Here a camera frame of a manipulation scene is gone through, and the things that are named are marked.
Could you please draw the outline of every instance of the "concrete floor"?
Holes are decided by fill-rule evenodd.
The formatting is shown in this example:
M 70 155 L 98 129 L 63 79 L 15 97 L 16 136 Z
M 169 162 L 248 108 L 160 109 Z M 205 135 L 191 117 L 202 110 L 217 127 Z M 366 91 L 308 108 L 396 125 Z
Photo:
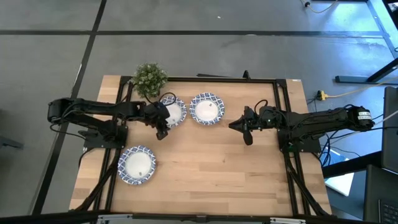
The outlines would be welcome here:
M 396 30 L 380 0 L 372 2 L 395 42 Z M 312 5 L 321 9 L 328 4 Z M 99 5 L 99 0 L 3 0 L 0 29 L 90 30 Z M 303 10 L 299 0 L 118 0 L 108 1 L 99 29 L 375 31 L 377 26 L 367 5 L 360 2 L 341 2 L 326 13 L 314 14 Z M 22 151 L 0 150 L 0 217 L 30 211 L 55 136 L 46 120 L 47 103 L 70 95 L 87 40 L 87 36 L 0 35 L 0 135 L 25 144 Z M 158 62 L 172 76 L 240 77 L 249 70 L 256 78 L 302 79 L 306 97 L 312 98 L 317 90 L 335 95 L 361 88 L 336 84 L 333 78 L 368 76 L 392 59 L 381 38 L 97 36 L 79 97 L 95 100 L 103 75 L 132 75 L 140 63 Z M 352 103 L 378 116 L 383 93 L 384 87 L 375 87 L 317 103 L 317 109 Z M 79 129 L 71 126 L 69 131 Z M 380 150 L 381 132 L 358 134 L 335 146 L 365 155 Z M 80 139 L 66 137 L 45 213 L 68 210 L 81 149 Z

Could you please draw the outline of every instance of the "green plant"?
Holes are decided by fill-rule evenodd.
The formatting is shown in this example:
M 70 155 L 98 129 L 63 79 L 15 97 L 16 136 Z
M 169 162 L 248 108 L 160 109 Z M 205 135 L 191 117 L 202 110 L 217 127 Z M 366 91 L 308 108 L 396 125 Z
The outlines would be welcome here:
M 132 82 L 141 98 L 156 97 L 167 82 L 167 72 L 157 63 L 145 63 L 137 67 Z

